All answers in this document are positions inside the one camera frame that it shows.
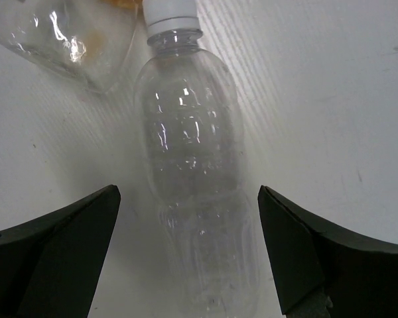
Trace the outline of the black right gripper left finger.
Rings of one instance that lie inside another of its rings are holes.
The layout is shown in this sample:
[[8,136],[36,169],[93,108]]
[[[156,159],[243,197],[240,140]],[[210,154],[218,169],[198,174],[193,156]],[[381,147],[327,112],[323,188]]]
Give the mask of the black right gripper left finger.
[[120,202],[108,185],[0,231],[0,317],[87,317]]

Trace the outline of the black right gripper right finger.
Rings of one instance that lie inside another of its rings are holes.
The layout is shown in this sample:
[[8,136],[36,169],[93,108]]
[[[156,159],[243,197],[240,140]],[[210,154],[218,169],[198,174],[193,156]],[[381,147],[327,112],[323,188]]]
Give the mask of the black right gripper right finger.
[[398,317],[398,244],[367,237],[262,186],[259,216],[287,317]]

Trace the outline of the clear unlabelled plastic bottle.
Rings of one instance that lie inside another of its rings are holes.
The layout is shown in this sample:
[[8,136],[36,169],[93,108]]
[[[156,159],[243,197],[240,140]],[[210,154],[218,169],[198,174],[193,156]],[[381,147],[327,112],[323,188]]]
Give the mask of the clear unlabelled plastic bottle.
[[143,14],[153,57],[134,105],[182,316],[252,317],[259,269],[233,77],[201,48],[195,1],[144,1]]

